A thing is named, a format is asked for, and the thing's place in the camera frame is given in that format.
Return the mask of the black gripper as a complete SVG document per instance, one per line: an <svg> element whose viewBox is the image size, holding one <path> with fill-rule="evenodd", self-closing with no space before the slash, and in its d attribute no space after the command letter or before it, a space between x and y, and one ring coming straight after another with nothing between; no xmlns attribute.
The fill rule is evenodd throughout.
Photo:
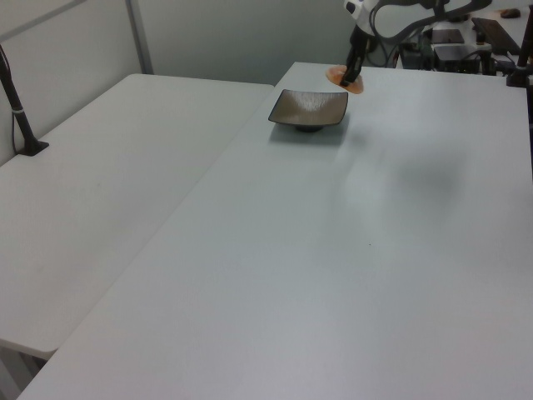
<svg viewBox="0 0 533 400"><path fill-rule="evenodd" d="M361 82L361 62L365 60L368 42L369 34L360 27L354 27L350 36L351 50L346 58L346 71L340 81L342 87L353 87Z"/></svg>

